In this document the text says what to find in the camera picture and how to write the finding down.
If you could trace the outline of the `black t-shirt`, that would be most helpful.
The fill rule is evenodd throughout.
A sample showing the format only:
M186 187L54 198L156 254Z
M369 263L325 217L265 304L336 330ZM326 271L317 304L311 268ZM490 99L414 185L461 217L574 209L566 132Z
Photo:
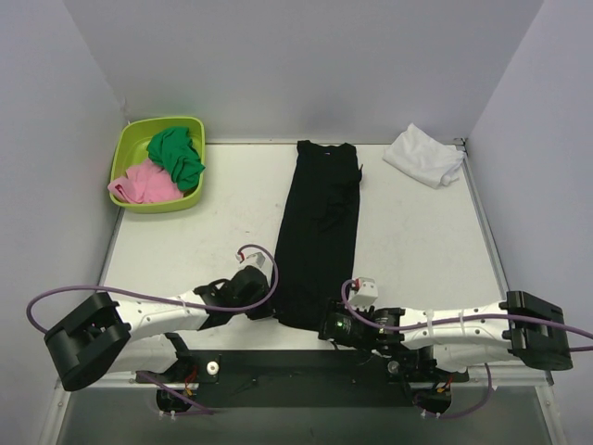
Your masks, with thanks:
M352 277L362 168L350 144L319 146L305 140L296 151L274 252L279 283L271 306L280 324L317 331Z

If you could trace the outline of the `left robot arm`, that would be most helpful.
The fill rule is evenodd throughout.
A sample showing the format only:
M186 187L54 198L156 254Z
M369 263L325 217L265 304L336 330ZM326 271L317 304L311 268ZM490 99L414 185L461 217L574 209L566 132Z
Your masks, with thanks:
M136 295L116 301L110 287L82 302L44 335L62 386L87 388L104 375L150 371L170 381L187 376L190 359L174 333L227 324L237 313L264 304L277 286L277 272L247 265L232 279L162 299Z

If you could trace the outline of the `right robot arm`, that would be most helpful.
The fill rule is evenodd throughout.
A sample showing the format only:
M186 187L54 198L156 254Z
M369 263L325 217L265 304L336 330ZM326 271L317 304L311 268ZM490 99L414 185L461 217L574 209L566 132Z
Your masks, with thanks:
M322 340L377 355L392 378L441 382L475 365L522 362L540 371L573 367L560 307L523 291L486 306L449 311L370 307L334 302Z

